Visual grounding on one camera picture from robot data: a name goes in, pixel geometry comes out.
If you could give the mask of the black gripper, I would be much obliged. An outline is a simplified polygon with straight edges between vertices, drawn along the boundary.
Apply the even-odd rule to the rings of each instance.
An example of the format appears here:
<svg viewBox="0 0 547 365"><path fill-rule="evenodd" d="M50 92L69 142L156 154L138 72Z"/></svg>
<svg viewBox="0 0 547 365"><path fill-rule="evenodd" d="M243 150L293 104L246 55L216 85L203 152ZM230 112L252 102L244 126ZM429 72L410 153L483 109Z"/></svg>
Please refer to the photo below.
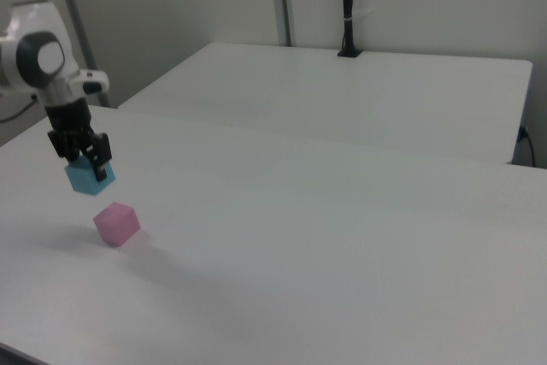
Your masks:
<svg viewBox="0 0 547 365"><path fill-rule="evenodd" d="M112 159L109 136L95 133L91 128L91 111L85 98L55 107L46 107L52 130L48 137L56 154L68 163L79 159L82 153L90 162L97 181L108 177L106 167Z"/></svg>

